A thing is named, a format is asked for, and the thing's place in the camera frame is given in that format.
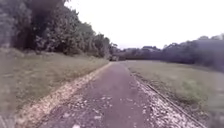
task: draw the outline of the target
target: foliage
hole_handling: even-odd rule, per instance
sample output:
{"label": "foliage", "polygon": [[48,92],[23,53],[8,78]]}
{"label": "foliage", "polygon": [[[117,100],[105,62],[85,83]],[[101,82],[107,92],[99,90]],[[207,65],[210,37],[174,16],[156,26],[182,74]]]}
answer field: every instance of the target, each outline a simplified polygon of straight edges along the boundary
{"label": "foliage", "polygon": [[62,52],[67,55],[110,56],[110,39],[82,23],[75,10],[64,6],[65,0],[2,0],[4,31],[11,30],[2,42],[19,49]]}
{"label": "foliage", "polygon": [[124,49],[119,53],[121,58],[128,60],[162,60],[167,62],[197,64],[224,69],[224,38],[202,36],[197,40],[180,44],[172,43],[163,49],[145,46],[142,49]]}

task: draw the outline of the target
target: green grass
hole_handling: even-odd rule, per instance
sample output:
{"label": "green grass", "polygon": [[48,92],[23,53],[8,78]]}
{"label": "green grass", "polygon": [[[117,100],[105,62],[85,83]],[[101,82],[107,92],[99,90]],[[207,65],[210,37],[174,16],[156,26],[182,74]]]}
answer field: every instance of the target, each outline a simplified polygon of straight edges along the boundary
{"label": "green grass", "polygon": [[217,106],[224,109],[224,74],[221,72],[159,61],[122,63],[192,113],[203,115],[202,112],[215,110]]}
{"label": "green grass", "polygon": [[106,63],[94,57],[0,51],[0,113],[17,112],[24,104],[46,96],[63,82]]}

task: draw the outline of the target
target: pebble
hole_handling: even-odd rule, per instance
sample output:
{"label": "pebble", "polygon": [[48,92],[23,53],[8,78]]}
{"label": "pebble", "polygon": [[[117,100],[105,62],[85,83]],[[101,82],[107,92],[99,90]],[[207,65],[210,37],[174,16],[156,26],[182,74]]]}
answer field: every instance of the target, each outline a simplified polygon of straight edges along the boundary
{"label": "pebble", "polygon": [[72,128],[80,128],[80,126],[75,124],[72,126]]}
{"label": "pebble", "polygon": [[94,119],[95,120],[100,120],[101,119],[101,116],[94,116]]}
{"label": "pebble", "polygon": [[142,110],[142,114],[146,114],[146,110],[144,109],[144,110]]}
{"label": "pebble", "polygon": [[63,118],[68,118],[70,115],[68,113],[64,113]]}

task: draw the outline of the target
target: gravel path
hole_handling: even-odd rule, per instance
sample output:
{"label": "gravel path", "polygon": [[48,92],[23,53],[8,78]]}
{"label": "gravel path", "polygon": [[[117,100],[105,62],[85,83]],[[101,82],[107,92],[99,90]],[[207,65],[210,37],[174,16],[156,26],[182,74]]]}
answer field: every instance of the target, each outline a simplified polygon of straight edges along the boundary
{"label": "gravel path", "polygon": [[199,128],[121,64],[58,107],[38,128]]}

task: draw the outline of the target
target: grass field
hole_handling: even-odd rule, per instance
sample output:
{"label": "grass field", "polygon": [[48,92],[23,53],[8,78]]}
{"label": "grass field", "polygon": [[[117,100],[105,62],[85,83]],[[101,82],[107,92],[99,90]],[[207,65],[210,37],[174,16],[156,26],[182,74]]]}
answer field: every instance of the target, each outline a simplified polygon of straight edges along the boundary
{"label": "grass field", "polygon": [[0,52],[0,114],[18,111],[61,86],[63,82],[105,65],[104,59],[60,54]]}
{"label": "grass field", "polygon": [[132,72],[197,116],[224,110],[224,74],[208,68],[159,61],[124,61]]}

